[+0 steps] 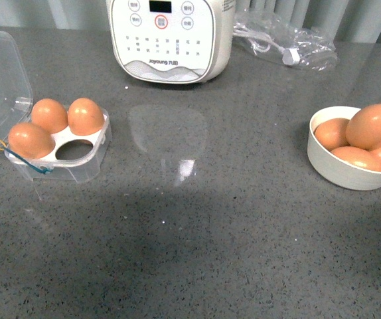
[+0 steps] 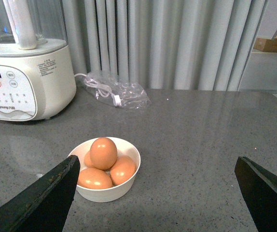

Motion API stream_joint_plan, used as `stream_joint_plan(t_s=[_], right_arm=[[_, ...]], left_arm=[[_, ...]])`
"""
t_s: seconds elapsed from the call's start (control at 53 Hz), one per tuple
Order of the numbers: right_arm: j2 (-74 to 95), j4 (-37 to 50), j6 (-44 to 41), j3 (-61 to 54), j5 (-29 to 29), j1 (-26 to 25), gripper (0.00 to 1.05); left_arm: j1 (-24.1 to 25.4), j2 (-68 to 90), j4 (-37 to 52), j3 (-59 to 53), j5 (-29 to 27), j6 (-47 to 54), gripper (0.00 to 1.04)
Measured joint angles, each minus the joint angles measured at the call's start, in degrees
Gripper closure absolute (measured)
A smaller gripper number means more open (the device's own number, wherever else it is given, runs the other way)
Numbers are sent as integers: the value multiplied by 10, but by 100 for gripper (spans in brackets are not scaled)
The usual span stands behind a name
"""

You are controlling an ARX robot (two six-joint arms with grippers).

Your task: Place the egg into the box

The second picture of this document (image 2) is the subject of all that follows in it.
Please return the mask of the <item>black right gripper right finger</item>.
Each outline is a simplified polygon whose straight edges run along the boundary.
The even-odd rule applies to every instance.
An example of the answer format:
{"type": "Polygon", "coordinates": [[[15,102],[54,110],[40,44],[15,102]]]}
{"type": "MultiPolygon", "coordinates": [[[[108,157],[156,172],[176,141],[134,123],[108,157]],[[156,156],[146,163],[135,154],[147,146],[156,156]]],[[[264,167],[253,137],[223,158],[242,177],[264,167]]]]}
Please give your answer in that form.
{"type": "Polygon", "coordinates": [[[247,157],[238,157],[235,175],[259,232],[277,232],[277,176],[247,157]]]}

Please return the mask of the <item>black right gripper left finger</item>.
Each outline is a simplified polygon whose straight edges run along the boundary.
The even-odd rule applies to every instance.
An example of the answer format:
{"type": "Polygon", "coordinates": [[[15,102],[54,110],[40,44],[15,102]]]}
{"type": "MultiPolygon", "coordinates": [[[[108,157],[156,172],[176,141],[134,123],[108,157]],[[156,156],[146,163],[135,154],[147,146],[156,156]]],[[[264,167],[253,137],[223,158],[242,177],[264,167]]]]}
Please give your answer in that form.
{"type": "Polygon", "coordinates": [[[70,155],[0,207],[0,232],[61,232],[74,200],[79,158],[70,155]]]}

